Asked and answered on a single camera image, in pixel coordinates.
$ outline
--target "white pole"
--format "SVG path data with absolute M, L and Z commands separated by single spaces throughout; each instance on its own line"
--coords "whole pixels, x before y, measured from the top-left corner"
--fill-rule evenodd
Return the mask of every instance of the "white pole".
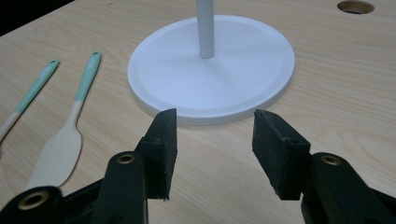
M 215 55 L 214 0 L 196 0 L 199 50 L 202 58 Z

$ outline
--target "wooden utensil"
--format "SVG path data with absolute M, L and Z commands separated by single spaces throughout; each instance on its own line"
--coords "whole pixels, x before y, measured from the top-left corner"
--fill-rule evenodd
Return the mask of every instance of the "wooden utensil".
M 73 172 L 81 150 L 81 134 L 76 126 L 78 115 L 101 57 L 102 54 L 96 51 L 88 60 L 69 118 L 62 129 L 44 145 L 26 189 L 39 186 L 59 187 Z

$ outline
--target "stand base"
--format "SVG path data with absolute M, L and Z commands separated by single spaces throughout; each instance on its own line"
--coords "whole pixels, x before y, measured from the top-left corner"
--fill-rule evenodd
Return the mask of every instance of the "stand base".
M 276 29 L 237 16 L 215 16 L 215 56 L 199 54 L 197 19 L 147 37 L 128 64 L 134 94 L 151 114 L 176 108 L 177 122 L 215 125 L 253 116 L 287 88 L 293 49 Z

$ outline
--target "metal ring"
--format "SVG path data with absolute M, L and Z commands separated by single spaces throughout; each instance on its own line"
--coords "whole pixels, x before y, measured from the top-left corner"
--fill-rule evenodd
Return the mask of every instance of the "metal ring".
M 50 197 L 46 190 L 33 192 L 24 197 L 19 203 L 18 208 L 21 210 L 30 210 L 43 204 Z

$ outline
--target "wood grain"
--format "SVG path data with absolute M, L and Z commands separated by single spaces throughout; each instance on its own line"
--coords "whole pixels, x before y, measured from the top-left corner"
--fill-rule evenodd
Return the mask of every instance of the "wood grain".
M 352 15 L 339 1 L 218 0 L 216 14 L 249 17 L 287 37 L 296 67 L 272 106 L 312 145 L 348 160 L 372 188 L 396 197 L 396 2 L 368 0 Z M 195 16 L 191 0 L 80 0 L 0 37 L 0 122 L 50 60 L 60 65 L 1 145 L 0 207 L 19 194 L 44 144 L 70 111 L 87 57 L 103 53 L 78 119 L 83 147 L 64 195 L 103 177 L 133 150 L 153 117 L 128 84 L 127 65 L 156 30 Z M 281 202 L 251 151 L 253 117 L 178 125 L 170 201 L 149 201 L 150 223 L 304 223 L 300 202 Z

